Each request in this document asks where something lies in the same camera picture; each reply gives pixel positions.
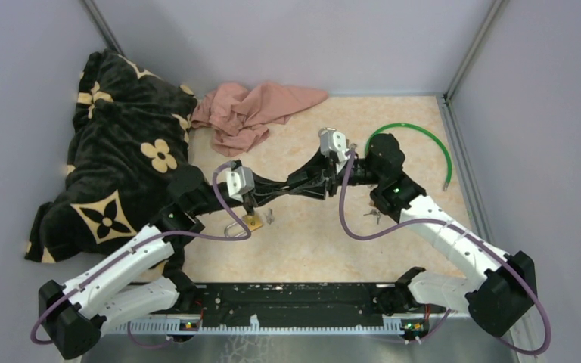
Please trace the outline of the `long-shackle brass padlock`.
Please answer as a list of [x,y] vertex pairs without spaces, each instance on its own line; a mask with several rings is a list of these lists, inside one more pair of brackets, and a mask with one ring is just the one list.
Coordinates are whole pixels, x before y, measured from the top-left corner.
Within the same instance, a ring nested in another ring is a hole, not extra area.
[[248,231],[253,232],[264,226],[264,223],[258,213],[246,214],[241,217],[241,220],[246,225],[247,229],[245,229],[240,223],[233,222],[224,228],[225,237],[245,237]]

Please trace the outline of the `small silver key pair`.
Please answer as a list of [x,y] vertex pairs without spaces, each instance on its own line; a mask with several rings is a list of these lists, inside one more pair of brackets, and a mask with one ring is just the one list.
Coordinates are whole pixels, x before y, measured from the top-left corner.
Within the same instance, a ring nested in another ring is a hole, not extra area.
[[265,220],[267,224],[272,224],[275,221],[275,216],[272,209],[267,209],[265,214]]

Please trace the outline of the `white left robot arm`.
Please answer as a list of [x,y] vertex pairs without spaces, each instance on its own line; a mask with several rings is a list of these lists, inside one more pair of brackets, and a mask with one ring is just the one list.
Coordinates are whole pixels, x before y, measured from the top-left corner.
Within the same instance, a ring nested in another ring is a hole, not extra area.
[[30,340],[38,346],[53,345],[63,358],[72,359],[135,318],[171,308],[191,311],[197,287],[178,268],[140,287],[130,284],[194,239],[247,240],[252,231],[234,207],[250,212],[291,192],[288,182],[260,177],[238,161],[222,164],[211,179],[196,166],[187,166],[170,182],[168,204],[134,237],[82,274],[62,284],[50,280],[39,288],[39,317]]

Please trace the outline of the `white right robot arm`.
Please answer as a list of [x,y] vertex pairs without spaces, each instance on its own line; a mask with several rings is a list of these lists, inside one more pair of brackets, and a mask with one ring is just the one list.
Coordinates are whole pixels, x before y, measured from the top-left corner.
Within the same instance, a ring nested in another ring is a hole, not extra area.
[[286,183],[291,194],[316,199],[334,195],[341,185],[374,185],[374,206],[425,239],[464,275],[412,268],[396,282],[397,305],[406,312],[431,304],[468,313],[488,334],[502,337],[534,305],[534,261],[522,251],[510,254],[482,242],[406,175],[404,162],[391,134],[372,136],[367,154],[358,158],[343,133],[328,130],[320,137],[319,151]]

